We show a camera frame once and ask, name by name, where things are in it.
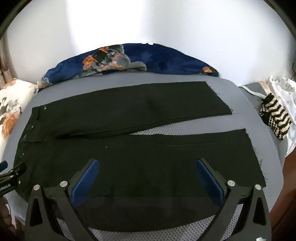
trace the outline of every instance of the white strap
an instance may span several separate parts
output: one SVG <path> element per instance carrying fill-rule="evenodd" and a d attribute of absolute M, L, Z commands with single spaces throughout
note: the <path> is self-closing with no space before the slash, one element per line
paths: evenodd
<path fill-rule="evenodd" d="M 266 95 L 263 95 L 263 94 L 258 93 L 258 92 L 251 91 L 248 87 L 246 87 L 244 85 L 243 86 L 240 86 L 240 87 L 244 88 L 247 92 L 249 92 L 252 95 L 256 95 L 256 96 L 258 96 L 258 97 L 260 97 L 262 99 L 265 99 L 266 98 Z"/>

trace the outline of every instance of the floral pillow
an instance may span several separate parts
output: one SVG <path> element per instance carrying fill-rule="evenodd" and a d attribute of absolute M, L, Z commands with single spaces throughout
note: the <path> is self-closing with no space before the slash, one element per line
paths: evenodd
<path fill-rule="evenodd" d="M 0 90 L 0 157 L 18 118 L 37 92 L 37 85 L 18 79 Z"/>

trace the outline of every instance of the white wall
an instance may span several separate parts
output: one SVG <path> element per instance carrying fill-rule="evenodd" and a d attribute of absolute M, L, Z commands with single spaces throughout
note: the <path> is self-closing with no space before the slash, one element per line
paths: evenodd
<path fill-rule="evenodd" d="M 263 0 L 33 0 L 7 31 L 18 78 L 98 47 L 154 42 L 212 65 L 237 85 L 291 77 L 295 41 Z"/>

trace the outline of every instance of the gray mat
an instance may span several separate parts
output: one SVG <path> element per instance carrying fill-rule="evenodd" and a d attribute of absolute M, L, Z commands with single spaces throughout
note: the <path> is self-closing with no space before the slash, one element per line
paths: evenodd
<path fill-rule="evenodd" d="M 141 131 L 137 134 L 169 134 L 187 135 L 231 131 L 245 128 L 259 160 L 261 170 L 266 178 L 264 193 L 271 210 L 283 186 L 283 175 L 278 155 L 278 146 L 273 142 L 272 132 L 260 119 L 257 111 L 247 97 L 231 81 L 210 76 L 200 75 L 161 75 L 153 73 L 113 73 L 104 76 L 90 76 L 62 82 L 38 93 L 28 104 L 22 116 L 18 120 L 4 151 L 3 160 L 7 160 L 9 168 L 13 166 L 13 160 L 18 140 L 31 115 L 32 107 L 45 105 L 55 100 L 67 98 L 73 95 L 92 92 L 95 90 L 115 88 L 121 86 L 138 85 L 144 83 L 167 83 L 185 81 L 206 81 L 208 85 L 220 96 L 220 98 L 233 110 L 232 115 L 202 118 L 198 120 L 174 123 Z M 14 191 L 7 195 L 11 208 L 20 221 L 24 222 L 27 203 Z M 229 226 L 234 228 L 240 209 Z M 110 233 L 94 231 L 99 240 L 196 240 L 198 235 L 209 224 L 205 219 L 194 224 L 170 229 L 168 231 L 155 231 L 145 233 Z"/>

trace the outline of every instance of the perforated mesh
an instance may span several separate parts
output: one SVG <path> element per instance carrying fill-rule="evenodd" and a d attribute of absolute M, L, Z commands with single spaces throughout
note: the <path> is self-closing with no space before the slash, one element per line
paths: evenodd
<path fill-rule="evenodd" d="M 241 213 L 242 206 L 242 204 L 237 206 L 233 218 L 221 240 L 225 240 L 231 236 L 234 227 L 237 223 L 237 220 L 239 218 L 239 215 Z M 93 232 L 93 234 L 99 241 L 196 241 L 207 228 L 207 226 L 210 224 L 210 222 L 213 220 L 213 218 L 214 216 L 185 226 L 151 232 L 124 233 L 107 232 L 95 229 L 90 230 Z M 66 224 L 64 222 L 61 223 L 61 227 L 66 238 L 74 240 L 73 237 L 70 235 L 69 230 L 67 229 Z"/>

